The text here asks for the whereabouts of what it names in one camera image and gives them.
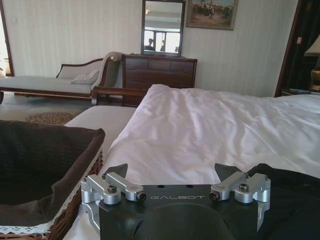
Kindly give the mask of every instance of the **white bed sheet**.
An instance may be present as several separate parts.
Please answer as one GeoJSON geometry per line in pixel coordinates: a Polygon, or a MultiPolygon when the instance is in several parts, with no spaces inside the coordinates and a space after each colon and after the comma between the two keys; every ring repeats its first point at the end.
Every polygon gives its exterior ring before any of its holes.
{"type": "Polygon", "coordinates": [[[82,112],[65,126],[86,129],[103,129],[105,138],[102,145],[103,158],[106,158],[113,141],[125,128],[136,111],[134,107],[122,106],[93,106],[82,112]]]}
{"type": "MultiPolygon", "coordinates": [[[[259,163],[320,178],[320,96],[241,96],[153,85],[101,173],[128,163],[136,184],[215,184],[215,163],[259,163]]],[[[99,239],[80,214],[65,240],[99,239]]]]}

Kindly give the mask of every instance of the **white lace trim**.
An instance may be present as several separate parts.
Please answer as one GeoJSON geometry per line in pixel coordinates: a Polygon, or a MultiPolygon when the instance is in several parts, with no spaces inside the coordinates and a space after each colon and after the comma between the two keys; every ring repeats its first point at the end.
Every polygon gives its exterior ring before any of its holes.
{"type": "Polygon", "coordinates": [[[93,161],[90,163],[89,167],[86,169],[85,173],[83,174],[80,181],[76,184],[74,189],[71,191],[70,195],[66,198],[64,203],[62,204],[61,208],[54,216],[54,218],[46,223],[42,223],[36,226],[0,226],[0,233],[2,234],[46,234],[50,232],[50,227],[55,223],[55,220],[61,215],[61,213],[67,209],[68,204],[72,201],[74,196],[76,195],[78,189],[81,185],[81,180],[84,179],[95,164],[96,160],[98,159],[99,155],[102,152],[102,147],[99,149],[97,155],[94,157],[93,161]]]}

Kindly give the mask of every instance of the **striped wallpaper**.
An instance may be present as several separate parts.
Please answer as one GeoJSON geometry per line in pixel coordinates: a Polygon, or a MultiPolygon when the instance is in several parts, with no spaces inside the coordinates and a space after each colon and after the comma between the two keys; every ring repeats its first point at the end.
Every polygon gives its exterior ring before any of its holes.
{"type": "MultiPolygon", "coordinates": [[[[239,0],[233,31],[185,28],[196,87],[273,96],[298,0],[239,0]]],[[[107,52],[140,53],[142,0],[3,0],[15,74],[55,76],[107,52]]]]}

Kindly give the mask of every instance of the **picture frame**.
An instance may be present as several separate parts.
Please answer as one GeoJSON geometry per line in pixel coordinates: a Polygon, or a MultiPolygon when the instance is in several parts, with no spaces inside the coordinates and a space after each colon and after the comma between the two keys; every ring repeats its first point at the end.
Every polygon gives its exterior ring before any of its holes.
{"type": "Polygon", "coordinates": [[[188,0],[186,27],[233,30],[239,0],[188,0]]]}

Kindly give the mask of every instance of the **carpet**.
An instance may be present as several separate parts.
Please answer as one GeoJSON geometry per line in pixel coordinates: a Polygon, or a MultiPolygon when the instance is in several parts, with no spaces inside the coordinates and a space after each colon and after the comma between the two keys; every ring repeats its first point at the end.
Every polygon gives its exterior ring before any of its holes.
{"type": "Polygon", "coordinates": [[[36,123],[36,124],[46,124],[46,125],[65,125],[66,123],[70,122],[78,113],[68,113],[68,112],[44,112],[38,113],[35,115],[28,116],[25,121],[29,123],[36,123]]]}
{"type": "Polygon", "coordinates": [[[0,120],[63,125],[90,107],[89,100],[25,97],[5,92],[0,120]]]}

